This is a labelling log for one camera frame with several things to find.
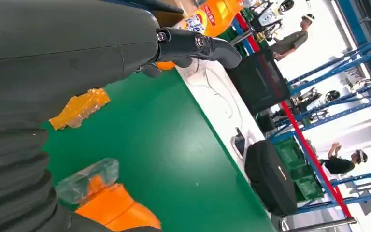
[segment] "green tabletop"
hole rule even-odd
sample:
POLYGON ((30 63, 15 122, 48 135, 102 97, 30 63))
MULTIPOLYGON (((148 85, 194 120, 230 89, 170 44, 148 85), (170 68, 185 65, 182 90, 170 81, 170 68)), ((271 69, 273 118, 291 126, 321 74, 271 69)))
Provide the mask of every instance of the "green tabletop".
POLYGON ((50 124, 55 183, 105 157, 120 162, 132 197, 165 232, 274 232, 251 190, 177 71, 108 85, 111 103, 77 129, 50 124))

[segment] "plastic bottle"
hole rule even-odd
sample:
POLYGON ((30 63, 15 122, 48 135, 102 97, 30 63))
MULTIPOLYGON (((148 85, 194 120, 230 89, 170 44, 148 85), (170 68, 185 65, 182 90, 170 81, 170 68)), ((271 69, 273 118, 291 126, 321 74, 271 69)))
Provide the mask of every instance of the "plastic bottle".
MULTIPOLYGON (((175 25, 176 28, 198 31, 203 35, 218 36, 230 25, 235 15, 244 7, 247 0, 207 0, 193 15, 175 25)), ((158 62, 163 70, 172 69, 173 62, 158 62)))

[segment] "black shirt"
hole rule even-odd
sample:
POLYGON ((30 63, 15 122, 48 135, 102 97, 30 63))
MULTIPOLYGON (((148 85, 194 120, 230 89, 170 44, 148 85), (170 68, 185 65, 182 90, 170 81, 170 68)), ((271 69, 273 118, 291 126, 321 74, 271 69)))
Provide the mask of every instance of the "black shirt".
POLYGON ((329 159, 323 160, 323 162, 331 174, 345 174, 355 168, 351 161, 336 156, 331 156, 329 159))

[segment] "screw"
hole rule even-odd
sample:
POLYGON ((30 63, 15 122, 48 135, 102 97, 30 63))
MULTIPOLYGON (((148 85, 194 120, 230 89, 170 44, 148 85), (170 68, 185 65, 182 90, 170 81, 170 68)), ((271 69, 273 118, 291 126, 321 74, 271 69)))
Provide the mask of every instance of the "screw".
POLYGON ((205 43, 204 38, 201 35, 196 36, 196 46, 197 47, 204 46, 204 43, 205 43))
POLYGON ((167 35, 164 32, 157 33, 157 39, 158 41, 165 41, 167 40, 167 35))

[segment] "black case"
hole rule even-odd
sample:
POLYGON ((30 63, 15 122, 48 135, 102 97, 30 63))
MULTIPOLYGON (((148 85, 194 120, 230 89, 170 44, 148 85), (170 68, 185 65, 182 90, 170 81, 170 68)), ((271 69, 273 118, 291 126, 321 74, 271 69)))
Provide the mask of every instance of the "black case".
POLYGON ((270 141, 263 140, 249 146, 245 173, 251 187, 271 213, 278 216, 296 213, 294 182, 270 141))

